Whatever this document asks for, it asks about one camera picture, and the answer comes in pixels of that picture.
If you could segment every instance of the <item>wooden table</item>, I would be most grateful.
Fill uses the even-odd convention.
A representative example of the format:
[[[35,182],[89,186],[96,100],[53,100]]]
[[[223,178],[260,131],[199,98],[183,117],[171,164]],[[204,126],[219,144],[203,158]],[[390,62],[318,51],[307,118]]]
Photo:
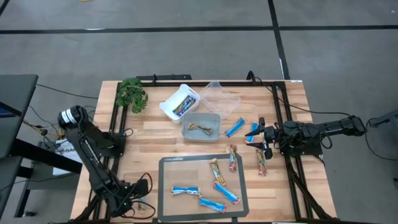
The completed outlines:
[[[117,83],[117,81],[103,82],[99,93],[94,123],[102,131],[107,131],[109,128]],[[290,104],[309,109],[303,83],[291,81],[285,81],[285,83]],[[133,114],[131,110],[127,114],[126,128],[132,128],[134,134],[127,138],[126,150],[120,160],[118,177],[128,182],[135,182],[144,172],[150,173],[154,179],[154,189],[147,196],[147,202],[157,208],[158,166],[162,157],[224,154],[229,153],[228,146],[230,144],[235,144],[238,146],[238,153],[243,158],[250,209],[247,217],[238,218],[238,220],[240,222],[294,221],[285,162],[279,150],[272,149],[274,157],[267,161],[268,175],[260,177],[258,176],[254,148],[246,146],[244,143],[244,135],[250,132],[251,121],[258,122],[259,117],[264,117],[268,125],[277,122],[272,93],[262,86],[227,86],[225,88],[230,93],[239,96],[241,104],[227,119],[222,120],[222,131],[232,127],[240,117],[244,118],[247,123],[231,138],[222,134],[217,142],[204,143],[184,141],[181,135],[181,125],[171,122],[159,108],[159,103],[175,93],[178,87],[145,87],[144,89],[149,95],[147,108],[139,115]],[[203,87],[193,87],[193,89],[199,93]],[[282,114],[285,115],[283,103],[281,103],[281,109]],[[291,110],[293,120],[312,122],[310,113],[296,108],[291,108]],[[195,111],[210,112],[203,104],[200,104]],[[335,217],[336,212],[323,164],[313,156],[302,156],[302,161],[309,191],[325,211]],[[83,166],[71,218],[78,216],[87,206],[89,193],[88,172]],[[299,189],[297,189],[297,193],[301,214],[306,217]],[[105,206],[101,208],[103,209],[100,218],[104,215]],[[111,221],[137,222],[140,220],[117,217],[112,218]],[[231,219],[211,221],[230,222]]]

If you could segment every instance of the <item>blue snack bar wrapper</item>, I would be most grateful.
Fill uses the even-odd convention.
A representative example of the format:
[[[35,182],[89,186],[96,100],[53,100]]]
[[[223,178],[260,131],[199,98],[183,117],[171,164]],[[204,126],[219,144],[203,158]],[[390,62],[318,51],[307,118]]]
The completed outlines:
[[[173,113],[178,117],[181,117],[193,104],[195,104],[196,99],[192,96],[187,96],[185,99],[179,104],[177,108],[173,110]]]
[[[227,137],[231,137],[236,131],[238,131],[244,125],[244,120],[239,118],[236,124],[229,130],[225,131]]]
[[[204,199],[202,197],[199,198],[199,205],[206,206],[211,208],[217,212],[224,213],[226,209],[226,205],[222,203],[212,202],[211,200]]]
[[[213,184],[213,188],[223,193],[224,197],[227,198],[233,205],[236,205],[241,199],[236,196],[234,193],[227,190],[224,186],[222,186],[219,182],[215,181]]]
[[[173,195],[182,194],[182,193],[191,194],[191,195],[199,195],[200,189],[199,189],[199,187],[177,187],[177,186],[172,187]]]
[[[252,126],[251,126],[251,131],[254,131],[257,129],[257,127],[259,126],[259,124],[257,124],[256,122],[253,122]],[[254,140],[254,136],[248,136],[246,138],[246,143],[253,143]]]

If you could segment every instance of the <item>green leaves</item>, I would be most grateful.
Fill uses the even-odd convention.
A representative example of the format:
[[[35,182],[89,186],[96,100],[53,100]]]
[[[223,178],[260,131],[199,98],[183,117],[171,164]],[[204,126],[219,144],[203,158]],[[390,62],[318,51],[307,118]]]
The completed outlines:
[[[148,94],[142,89],[142,83],[138,78],[127,78],[120,84],[116,95],[116,104],[128,106],[132,103],[131,111],[140,113],[147,106]]]

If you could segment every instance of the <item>black floor line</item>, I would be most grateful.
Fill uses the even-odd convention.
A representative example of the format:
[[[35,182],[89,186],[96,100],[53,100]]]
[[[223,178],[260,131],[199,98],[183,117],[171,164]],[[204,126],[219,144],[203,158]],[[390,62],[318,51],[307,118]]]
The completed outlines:
[[[272,27],[274,28],[275,41],[276,41],[276,46],[278,49],[280,66],[281,66],[281,70],[282,70],[282,77],[285,80],[290,80],[289,69],[287,68],[285,50],[284,50],[284,45],[282,43],[282,37],[280,36],[278,19],[276,16],[274,1],[268,0],[268,6],[269,6],[269,11],[271,13]]]
[[[49,29],[49,30],[0,30],[0,34],[104,34],[135,32],[203,32],[203,31],[262,31],[272,26],[203,26],[203,27],[143,27],[112,29]]]
[[[363,25],[363,26],[281,26],[279,30],[384,30],[398,29],[398,25]]]
[[[0,16],[1,16],[2,12],[4,12],[4,10],[6,9],[9,1],[10,0],[4,0],[4,2],[2,3],[2,5],[0,7]]]

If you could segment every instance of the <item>white label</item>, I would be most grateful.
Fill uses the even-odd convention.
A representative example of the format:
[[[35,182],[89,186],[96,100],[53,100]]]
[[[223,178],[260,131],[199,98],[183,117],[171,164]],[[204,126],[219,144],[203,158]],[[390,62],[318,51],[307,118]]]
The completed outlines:
[[[69,123],[69,122],[70,122],[70,120],[68,119],[67,113],[66,113],[65,111],[62,111],[61,115],[62,115],[63,120],[64,120],[66,123]]]
[[[182,160],[183,160],[183,158],[181,158],[181,157],[164,159],[164,161],[182,161]]]
[[[74,117],[72,116],[72,113],[70,112],[70,108],[67,109],[67,115],[68,115],[70,122],[72,122],[73,124],[77,123],[76,120],[74,119]]]
[[[282,60],[281,59],[279,59],[279,64],[280,64],[280,71],[282,72],[282,78],[285,79],[284,68],[282,66]]]

